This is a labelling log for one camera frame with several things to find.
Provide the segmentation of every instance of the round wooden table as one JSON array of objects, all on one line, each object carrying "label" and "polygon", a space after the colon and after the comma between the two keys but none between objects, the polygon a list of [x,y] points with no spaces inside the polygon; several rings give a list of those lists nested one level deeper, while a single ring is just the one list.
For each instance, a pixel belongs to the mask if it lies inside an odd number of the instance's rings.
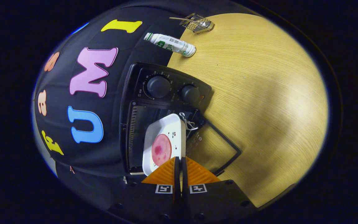
[{"label": "round wooden table", "polygon": [[324,81],[302,46],[267,19],[208,19],[212,31],[186,29],[181,37],[195,55],[172,54],[168,67],[213,88],[204,116],[242,151],[219,178],[234,180],[261,207],[297,183],[319,154],[329,113]]}]

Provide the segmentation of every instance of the pink food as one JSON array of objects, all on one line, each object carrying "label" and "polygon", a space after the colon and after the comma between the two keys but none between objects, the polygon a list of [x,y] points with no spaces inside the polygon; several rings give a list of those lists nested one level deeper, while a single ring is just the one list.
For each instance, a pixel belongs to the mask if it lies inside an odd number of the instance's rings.
[{"label": "pink food", "polygon": [[168,136],[158,135],[152,145],[152,159],[157,166],[161,166],[171,158],[172,146]]}]

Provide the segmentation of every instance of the white square plate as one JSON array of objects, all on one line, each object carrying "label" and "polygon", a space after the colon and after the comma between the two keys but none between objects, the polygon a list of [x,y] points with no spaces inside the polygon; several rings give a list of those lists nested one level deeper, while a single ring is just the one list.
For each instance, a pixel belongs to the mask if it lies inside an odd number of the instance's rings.
[{"label": "white square plate", "polygon": [[158,166],[152,159],[152,145],[155,138],[161,134],[168,136],[171,142],[171,158],[179,156],[181,159],[186,153],[186,126],[177,114],[170,114],[148,126],[143,148],[143,172],[150,175]]}]

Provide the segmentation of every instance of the sticker letter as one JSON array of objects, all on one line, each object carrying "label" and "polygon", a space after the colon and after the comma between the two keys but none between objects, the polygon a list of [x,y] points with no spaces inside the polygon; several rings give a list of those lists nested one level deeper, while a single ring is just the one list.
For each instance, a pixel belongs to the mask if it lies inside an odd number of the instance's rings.
[{"label": "sticker letter", "polygon": [[127,33],[133,33],[135,30],[140,27],[142,24],[142,21],[136,21],[136,22],[128,22],[128,21],[117,21],[113,20],[106,24],[101,31],[105,30],[126,30]]},{"label": "sticker letter", "polygon": [[60,153],[61,155],[64,155],[57,142],[53,143],[53,140],[50,137],[45,135],[44,130],[42,130],[41,133],[42,133],[42,136],[44,137],[45,143],[47,144],[49,150],[56,151],[56,152]]},{"label": "sticker letter", "polygon": [[90,142],[97,143],[103,138],[103,124],[98,115],[91,111],[74,110],[73,107],[67,108],[68,120],[73,123],[74,120],[87,120],[94,125],[94,130],[91,132],[78,131],[75,127],[71,127],[71,135],[76,143]]},{"label": "sticker letter", "polygon": [[53,69],[54,64],[57,61],[57,58],[59,57],[59,54],[60,54],[59,52],[56,52],[48,59],[47,63],[45,64],[44,71],[50,71]]},{"label": "sticker letter", "polygon": [[38,111],[40,114],[47,115],[47,91],[38,94]]},{"label": "sticker letter", "polygon": [[99,78],[108,75],[108,72],[96,63],[104,64],[105,67],[110,67],[117,56],[118,48],[111,50],[89,50],[87,47],[82,49],[78,55],[77,62],[85,68],[85,71],[71,78],[70,94],[74,95],[76,91],[94,92],[99,97],[104,97],[107,90],[106,81],[99,83],[91,83]]}]

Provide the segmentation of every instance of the white bottle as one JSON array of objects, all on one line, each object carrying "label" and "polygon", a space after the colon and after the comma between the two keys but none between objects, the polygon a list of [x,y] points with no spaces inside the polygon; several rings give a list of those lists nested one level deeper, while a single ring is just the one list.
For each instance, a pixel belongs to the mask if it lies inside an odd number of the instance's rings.
[{"label": "white bottle", "polygon": [[143,39],[185,57],[191,57],[196,52],[196,47],[193,44],[164,34],[147,33]]}]

